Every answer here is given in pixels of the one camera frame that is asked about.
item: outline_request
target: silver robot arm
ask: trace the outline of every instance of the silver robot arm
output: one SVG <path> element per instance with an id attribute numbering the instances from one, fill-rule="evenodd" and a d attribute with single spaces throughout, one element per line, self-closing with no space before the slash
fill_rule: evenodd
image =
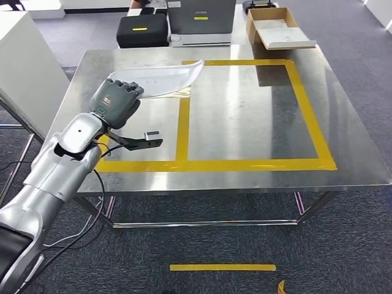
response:
<path id="1" fill-rule="evenodd" d="M 145 144 L 147 139 L 110 132 L 134 113 L 143 91 L 136 83 L 107 79 L 91 99 L 90 113 L 77 115 L 40 151 L 24 187 L 0 209 L 0 293 L 16 293 L 37 269 L 45 237 L 63 205 L 74 197 L 100 159 L 97 144 L 100 136 L 109 135 L 129 150 L 162 144 L 160 138 L 151 145 Z"/>

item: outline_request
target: table leg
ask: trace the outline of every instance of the table leg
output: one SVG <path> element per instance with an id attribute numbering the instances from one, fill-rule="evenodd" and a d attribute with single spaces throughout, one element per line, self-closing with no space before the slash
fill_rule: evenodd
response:
<path id="1" fill-rule="evenodd" d="M 30 148 L 30 145 L 32 143 L 32 139 L 34 139 L 34 136 L 34 134 L 29 135 L 29 139 L 27 140 L 27 142 L 26 142 L 25 146 L 20 153 L 20 156 L 17 159 L 18 162 L 11 170 L 11 173 L 7 179 L 7 182 L 5 182 L 5 185 L 4 186 L 3 190 L 2 190 L 2 192 L 0 193 L 0 205 L 2 205 L 2 203 L 5 200 L 5 196 L 14 182 L 14 179 L 15 178 L 16 174 L 22 165 L 20 161 L 23 161 L 23 159 L 26 157 L 27 151 L 29 151 L 29 148 Z"/>
<path id="2" fill-rule="evenodd" d="M 98 209 L 85 197 L 75 197 L 74 201 L 82 206 L 83 209 L 92 215 L 93 217 L 96 217 L 100 212 Z M 111 219 L 103 213 L 100 213 L 98 217 L 98 220 L 110 227 L 113 226 L 113 223 L 111 221 Z"/>
<path id="3" fill-rule="evenodd" d="M 297 208 L 298 208 L 298 213 L 301 216 L 304 214 L 305 209 L 304 208 L 304 204 L 302 203 L 302 199 L 299 192 L 294 192 L 294 197 L 295 198 L 295 202 L 297 203 Z"/>
<path id="4" fill-rule="evenodd" d="M 176 228 L 176 227 L 233 227 L 250 225 L 297 225 L 295 219 L 271 220 L 209 220 L 205 222 L 116 222 L 113 228 Z"/>
<path id="5" fill-rule="evenodd" d="M 111 196 L 109 199 L 108 209 L 106 209 L 106 216 L 108 218 L 111 218 L 111 214 L 113 213 L 113 209 L 114 208 L 114 203 L 116 202 L 116 196 Z"/>
<path id="6" fill-rule="evenodd" d="M 323 194 L 320 198 L 317 199 L 315 203 L 312 204 L 308 209 L 305 210 L 303 214 L 301 214 L 297 221 L 298 224 L 300 225 L 301 223 L 306 222 L 312 215 L 315 214 L 317 210 L 323 208 L 328 202 L 335 198 L 335 196 L 338 195 L 339 192 L 326 192 Z"/>
<path id="7" fill-rule="evenodd" d="M 0 130 L 24 130 L 21 124 L 0 124 Z"/>

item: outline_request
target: yellow tape outline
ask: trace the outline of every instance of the yellow tape outline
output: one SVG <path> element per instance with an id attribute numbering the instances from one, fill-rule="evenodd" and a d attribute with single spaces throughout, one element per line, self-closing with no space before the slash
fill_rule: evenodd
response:
<path id="1" fill-rule="evenodd" d="M 194 61 L 184 61 L 190 64 Z M 205 66 L 284 66 L 292 86 L 304 121 L 310 136 L 316 158 L 304 159 L 246 159 L 246 160 L 188 160 L 190 98 L 180 98 L 176 156 L 170 161 L 110 161 L 101 159 L 97 165 L 103 173 L 133 172 L 250 172 L 250 171 L 293 171 L 293 170 L 336 170 L 332 156 L 324 140 L 317 119 L 312 110 L 301 78 L 291 59 L 239 59 L 207 60 Z M 100 143 L 109 144 L 103 136 Z M 104 145 L 100 145 L 103 152 Z"/>

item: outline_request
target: stainless steel table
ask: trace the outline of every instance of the stainless steel table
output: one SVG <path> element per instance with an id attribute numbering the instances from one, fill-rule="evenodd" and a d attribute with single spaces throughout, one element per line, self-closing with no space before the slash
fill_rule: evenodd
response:
<path id="1" fill-rule="evenodd" d="M 110 72 L 138 66 L 208 61 L 190 98 L 143 100 L 120 133 L 143 137 L 159 130 L 159 148 L 118 150 L 98 171 L 116 196 L 199 193 L 294 193 L 297 219 L 116 224 L 115 228 L 179 225 L 297 225 L 342 190 L 381 189 L 391 175 L 319 48 L 266 51 L 214 48 L 97 50 L 85 54 L 49 131 L 88 111 Z M 305 209 L 299 192 L 326 192 Z M 100 193 L 91 175 L 77 201 Z"/>

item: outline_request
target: black cable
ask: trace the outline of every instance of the black cable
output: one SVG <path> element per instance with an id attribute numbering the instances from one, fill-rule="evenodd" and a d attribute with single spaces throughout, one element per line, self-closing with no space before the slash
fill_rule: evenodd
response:
<path id="1" fill-rule="evenodd" d="M 108 154 L 111 154 L 112 151 L 115 151 L 115 150 L 117 150 L 117 149 L 119 149 L 119 148 L 122 148 L 122 147 L 125 147 L 125 146 L 128 146 L 128 145 L 134 145 L 134 143 L 131 143 L 131 144 L 119 144 L 119 145 L 117 145 L 117 146 L 114 146 L 113 148 L 110 148 L 110 149 L 108 149 L 106 152 L 103 153 L 103 155 L 101 155 L 100 158 L 103 158 Z"/>
<path id="2" fill-rule="evenodd" d="M 96 143 L 96 144 L 97 144 L 97 145 L 103 145 L 103 146 L 105 146 L 105 147 L 106 148 L 106 152 L 109 151 L 109 156 L 111 155 L 110 148 L 109 148 L 108 145 L 106 145 L 106 144 L 105 144 L 105 143 Z"/>
<path id="3" fill-rule="evenodd" d="M 97 216 L 94 219 L 94 221 L 92 221 L 92 223 L 88 228 L 87 228 L 87 230 L 85 230 L 85 232 L 83 232 L 80 236 L 78 236 L 78 237 L 75 238 L 73 241 L 72 241 L 69 244 L 65 246 L 64 248 L 60 250 L 59 252 L 54 254 L 53 257 L 49 259 L 48 262 L 46 262 L 45 264 L 44 264 L 41 268 L 38 269 L 37 272 L 35 272 L 31 279 L 29 279 L 24 286 L 20 288 L 20 290 L 18 292 L 19 294 L 25 291 L 27 287 L 29 287 L 32 282 L 34 282 L 37 277 L 39 277 L 41 274 L 42 274 L 45 270 L 46 270 L 46 268 L 48 268 L 48 266 L 50 266 L 51 264 L 52 264 L 53 262 L 57 260 L 61 254 L 64 253 L 65 251 L 69 249 L 71 246 L 76 244 L 76 242 L 78 242 L 80 239 L 82 239 L 84 236 L 85 236 L 87 233 L 91 231 L 97 221 L 98 221 L 98 218 L 100 217 L 101 212 L 103 210 L 103 207 L 104 207 L 104 204 L 105 204 L 104 203 L 105 202 L 105 187 L 103 185 L 103 181 L 102 181 L 102 178 L 100 176 L 100 174 L 97 171 L 96 171 L 96 170 L 94 170 L 94 172 L 97 175 L 97 177 L 98 177 L 98 179 L 100 180 L 100 185 L 102 186 L 102 204 L 100 205 L 98 214 L 97 214 Z"/>
<path id="4" fill-rule="evenodd" d="M 31 161 L 12 161 L 12 162 L 10 162 L 9 164 L 8 164 L 6 167 L 3 167 L 3 168 L 0 169 L 0 172 L 8 169 L 10 166 L 11 166 L 12 164 L 32 164 L 32 163 L 32 162 L 31 162 Z"/>

